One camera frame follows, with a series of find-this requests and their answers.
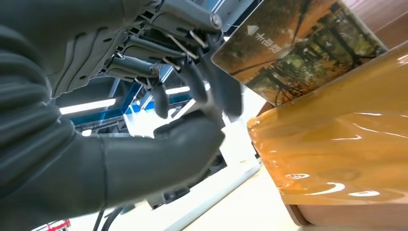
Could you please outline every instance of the cable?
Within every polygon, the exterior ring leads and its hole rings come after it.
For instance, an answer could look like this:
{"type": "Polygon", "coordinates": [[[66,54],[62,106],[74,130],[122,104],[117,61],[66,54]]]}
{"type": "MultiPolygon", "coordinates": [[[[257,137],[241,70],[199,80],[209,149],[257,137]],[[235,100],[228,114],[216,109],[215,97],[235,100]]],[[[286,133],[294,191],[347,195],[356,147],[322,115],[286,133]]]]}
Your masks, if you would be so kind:
{"type": "Polygon", "coordinates": [[[99,211],[98,218],[96,218],[96,222],[95,222],[95,225],[93,226],[93,230],[92,230],[92,231],[97,231],[97,230],[98,230],[99,224],[101,223],[102,216],[103,216],[103,213],[104,213],[104,212],[105,212],[105,209],[101,209],[101,210],[99,211]]]}
{"type": "Polygon", "coordinates": [[[103,224],[101,231],[108,231],[109,230],[109,228],[111,227],[113,221],[120,214],[122,209],[123,209],[123,207],[117,207],[117,208],[114,209],[114,211],[111,214],[109,214],[109,217],[108,217],[108,219],[106,219],[105,223],[103,224]]]}
{"type": "Polygon", "coordinates": [[[198,56],[191,53],[185,46],[183,46],[175,37],[172,35],[166,35],[169,37],[182,51],[184,51],[186,54],[188,54],[191,58],[193,59],[198,59],[198,56]]]}
{"type": "Polygon", "coordinates": [[[198,42],[203,48],[207,48],[208,44],[205,43],[200,37],[198,37],[193,31],[190,31],[191,37],[198,42]]]}

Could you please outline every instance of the forest photo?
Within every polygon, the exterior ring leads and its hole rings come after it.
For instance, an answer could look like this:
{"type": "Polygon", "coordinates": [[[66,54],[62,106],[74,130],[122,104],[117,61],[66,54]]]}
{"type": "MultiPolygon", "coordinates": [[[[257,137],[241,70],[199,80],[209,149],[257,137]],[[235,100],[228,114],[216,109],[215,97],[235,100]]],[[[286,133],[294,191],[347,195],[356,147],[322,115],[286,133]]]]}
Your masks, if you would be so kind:
{"type": "Polygon", "coordinates": [[[275,106],[385,52],[336,0],[264,0],[213,57],[275,106]]]}

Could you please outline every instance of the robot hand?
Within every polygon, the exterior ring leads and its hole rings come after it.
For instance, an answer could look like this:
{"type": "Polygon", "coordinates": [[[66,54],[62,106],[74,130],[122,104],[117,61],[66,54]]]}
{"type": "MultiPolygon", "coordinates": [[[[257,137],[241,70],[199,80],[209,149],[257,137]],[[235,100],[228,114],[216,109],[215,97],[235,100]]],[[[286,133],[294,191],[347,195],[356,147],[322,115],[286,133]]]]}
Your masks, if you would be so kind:
{"type": "Polygon", "coordinates": [[[208,82],[216,105],[239,116],[239,82],[211,62],[224,42],[221,25],[218,15],[191,0],[166,0],[138,17],[99,75],[141,84],[152,94],[156,113],[167,118],[168,98],[156,65],[169,64],[198,103],[207,102],[203,82],[208,82]]]}
{"type": "MultiPolygon", "coordinates": [[[[176,7],[177,2],[21,0],[1,3],[2,230],[25,231],[52,220],[125,203],[191,179],[209,163],[224,136],[215,123],[202,115],[190,115],[162,128],[168,133],[167,139],[82,137],[69,121],[60,119],[59,109],[50,104],[51,97],[86,85],[105,61],[112,58],[118,44],[123,45],[123,39],[127,40],[129,29],[146,9],[186,18],[192,27],[198,25],[205,31],[207,38],[219,32],[219,28],[212,25],[212,19],[203,20],[206,12],[198,9],[203,17],[192,19],[191,13],[176,7]]],[[[173,30],[169,32],[178,39],[182,37],[173,30]]],[[[215,99],[221,102],[220,107],[239,114],[239,84],[228,85],[232,78],[217,78],[216,71],[220,70],[211,67],[208,57],[216,46],[196,48],[199,65],[204,64],[206,70],[211,71],[207,78],[215,99]]],[[[171,55],[170,52],[165,57],[179,64],[182,59],[176,54],[180,53],[171,55]]],[[[197,60],[193,63],[186,59],[186,62],[194,66],[197,60]]],[[[127,71],[145,75],[140,70],[127,71]]],[[[193,91],[199,84],[202,82],[197,79],[190,81],[193,91]]]]}

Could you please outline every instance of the ceiling light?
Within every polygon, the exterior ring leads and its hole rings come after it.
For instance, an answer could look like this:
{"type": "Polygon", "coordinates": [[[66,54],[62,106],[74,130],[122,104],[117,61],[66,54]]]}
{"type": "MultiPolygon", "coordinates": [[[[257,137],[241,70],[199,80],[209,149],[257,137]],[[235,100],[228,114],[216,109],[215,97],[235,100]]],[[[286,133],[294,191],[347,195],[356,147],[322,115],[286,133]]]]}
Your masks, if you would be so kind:
{"type": "Polygon", "coordinates": [[[166,94],[171,95],[171,94],[177,94],[177,93],[182,93],[182,92],[186,92],[186,91],[190,91],[190,88],[189,87],[181,87],[181,88],[167,89],[166,94]]]}
{"type": "Polygon", "coordinates": [[[82,131],[81,134],[82,134],[83,136],[90,136],[91,133],[92,133],[92,130],[91,130],[91,129],[88,129],[88,130],[82,131]]]}
{"type": "Polygon", "coordinates": [[[74,106],[69,106],[69,107],[62,107],[60,108],[60,112],[62,115],[69,114],[69,113],[75,113],[75,112],[82,112],[86,110],[92,110],[96,108],[101,108],[101,107],[109,107],[114,105],[116,102],[116,99],[108,99],[108,100],[102,100],[102,101],[96,101],[96,102],[91,102],[91,103],[84,103],[84,104],[79,104],[79,105],[74,105],[74,106]]]}

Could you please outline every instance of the white arrow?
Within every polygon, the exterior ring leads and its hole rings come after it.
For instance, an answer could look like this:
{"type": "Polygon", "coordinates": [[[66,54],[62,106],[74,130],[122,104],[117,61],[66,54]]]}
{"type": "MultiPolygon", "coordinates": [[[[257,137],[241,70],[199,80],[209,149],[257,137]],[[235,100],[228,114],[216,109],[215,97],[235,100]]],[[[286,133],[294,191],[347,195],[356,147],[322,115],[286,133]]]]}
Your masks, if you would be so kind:
{"type": "Polygon", "coordinates": [[[248,29],[248,35],[252,36],[259,29],[259,27],[258,26],[247,26],[247,29],[248,29]]]}

